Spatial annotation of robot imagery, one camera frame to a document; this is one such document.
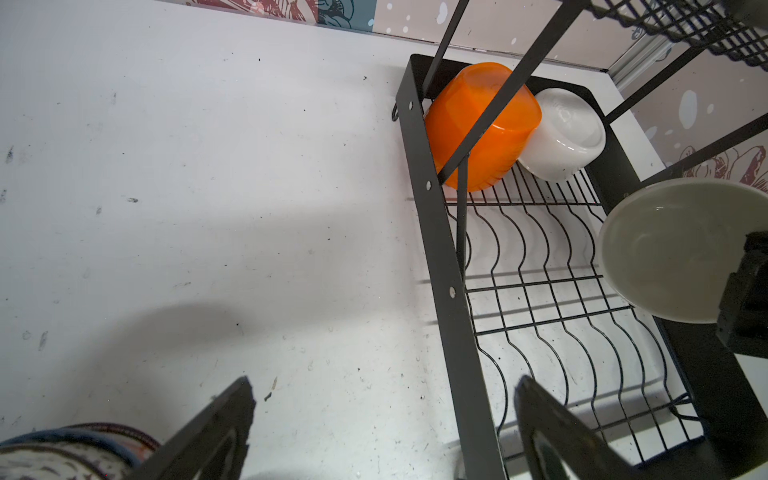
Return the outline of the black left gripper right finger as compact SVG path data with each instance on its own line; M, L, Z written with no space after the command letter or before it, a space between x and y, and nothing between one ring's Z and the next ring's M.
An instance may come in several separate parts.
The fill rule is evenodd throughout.
M642 477L533 378L520 379L515 388L514 406L532 478Z

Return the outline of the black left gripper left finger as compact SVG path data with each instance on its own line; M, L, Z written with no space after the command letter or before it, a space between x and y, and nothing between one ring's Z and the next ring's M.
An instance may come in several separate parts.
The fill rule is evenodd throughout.
M128 477L240 478L255 406L248 378L237 378Z

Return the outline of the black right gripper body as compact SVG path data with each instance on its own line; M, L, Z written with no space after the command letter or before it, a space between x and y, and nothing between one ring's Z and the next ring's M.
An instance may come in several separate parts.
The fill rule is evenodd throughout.
M733 353L767 358L767 294L767 232L753 232L719 305L716 335Z

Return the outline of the cream ceramic bowl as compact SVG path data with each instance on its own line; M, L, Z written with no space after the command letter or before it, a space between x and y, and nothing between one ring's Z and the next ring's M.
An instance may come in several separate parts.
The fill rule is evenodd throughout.
M713 324L747 236L766 228L760 190L712 178L667 180L611 210L596 255L603 277L630 304L665 320Z

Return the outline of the white plastic bowl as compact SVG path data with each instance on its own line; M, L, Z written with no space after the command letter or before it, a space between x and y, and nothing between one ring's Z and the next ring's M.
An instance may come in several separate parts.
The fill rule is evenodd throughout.
M581 97L562 88L535 95L542 111L518 162L548 182L570 179L604 150L607 134L597 112Z

